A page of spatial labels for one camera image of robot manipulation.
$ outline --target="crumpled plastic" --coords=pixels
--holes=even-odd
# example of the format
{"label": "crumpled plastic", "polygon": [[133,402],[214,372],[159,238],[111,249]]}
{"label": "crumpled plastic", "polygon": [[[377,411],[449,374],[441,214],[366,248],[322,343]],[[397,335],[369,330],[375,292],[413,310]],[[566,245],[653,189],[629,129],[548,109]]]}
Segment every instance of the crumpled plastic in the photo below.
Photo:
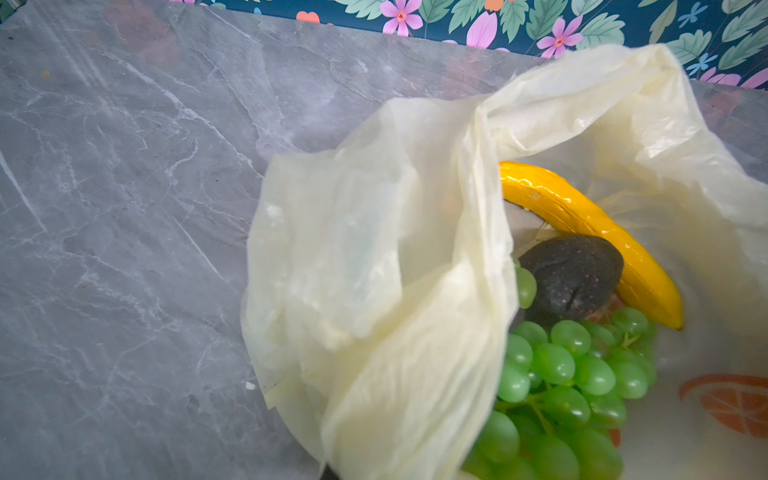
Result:
{"label": "crumpled plastic", "polygon": [[718,452],[738,434],[674,390],[768,376],[768,187],[661,45],[569,53],[491,95],[391,100],[334,151],[275,156],[242,318],[267,405],[344,480],[471,478],[518,308],[500,161],[565,177],[682,292],[686,329],[660,335],[660,381],[622,430],[623,478],[758,478],[760,439]]}

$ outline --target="gray marble surface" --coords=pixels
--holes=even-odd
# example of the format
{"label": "gray marble surface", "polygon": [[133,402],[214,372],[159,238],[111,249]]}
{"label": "gray marble surface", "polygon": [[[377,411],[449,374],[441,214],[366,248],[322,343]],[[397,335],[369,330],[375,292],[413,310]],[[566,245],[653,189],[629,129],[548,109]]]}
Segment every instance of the gray marble surface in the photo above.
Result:
{"label": "gray marble surface", "polygon": [[[315,478],[240,336],[268,160],[393,97],[541,62],[156,0],[31,0],[0,27],[0,474]],[[768,180],[768,94],[695,84]]]}

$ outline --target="dark blue floral background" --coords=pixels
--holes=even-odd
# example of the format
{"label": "dark blue floral background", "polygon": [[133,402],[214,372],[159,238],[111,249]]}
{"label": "dark blue floral background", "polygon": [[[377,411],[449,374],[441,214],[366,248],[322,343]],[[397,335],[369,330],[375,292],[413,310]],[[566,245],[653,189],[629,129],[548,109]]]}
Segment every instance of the dark blue floral background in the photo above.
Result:
{"label": "dark blue floral background", "polygon": [[[171,1],[194,3],[195,0]],[[691,78],[745,88],[768,88],[768,0],[202,0],[202,3],[210,8],[553,58],[559,58],[567,50],[604,43],[629,47],[666,43]]]}

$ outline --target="dark avocado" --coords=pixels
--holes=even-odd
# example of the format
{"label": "dark avocado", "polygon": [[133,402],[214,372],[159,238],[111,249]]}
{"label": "dark avocado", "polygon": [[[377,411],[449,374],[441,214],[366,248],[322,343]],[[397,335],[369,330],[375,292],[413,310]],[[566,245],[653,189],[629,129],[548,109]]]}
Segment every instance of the dark avocado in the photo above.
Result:
{"label": "dark avocado", "polygon": [[550,329],[560,319],[583,319],[598,311],[621,280],[624,258],[600,237],[556,237],[520,257],[538,291],[525,319]]}

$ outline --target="dark object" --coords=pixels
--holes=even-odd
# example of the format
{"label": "dark object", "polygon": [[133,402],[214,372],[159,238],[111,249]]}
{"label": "dark object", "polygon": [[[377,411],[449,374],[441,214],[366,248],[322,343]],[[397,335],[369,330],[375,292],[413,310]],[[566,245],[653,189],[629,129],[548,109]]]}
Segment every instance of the dark object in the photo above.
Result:
{"label": "dark object", "polygon": [[319,480],[341,480],[339,476],[331,470],[331,468],[326,465],[326,467],[323,469],[323,474],[320,476]]}
{"label": "dark object", "polygon": [[624,258],[600,237],[557,237],[531,248],[520,264],[538,292],[525,319],[550,329],[560,319],[583,319],[603,306],[621,280]]}

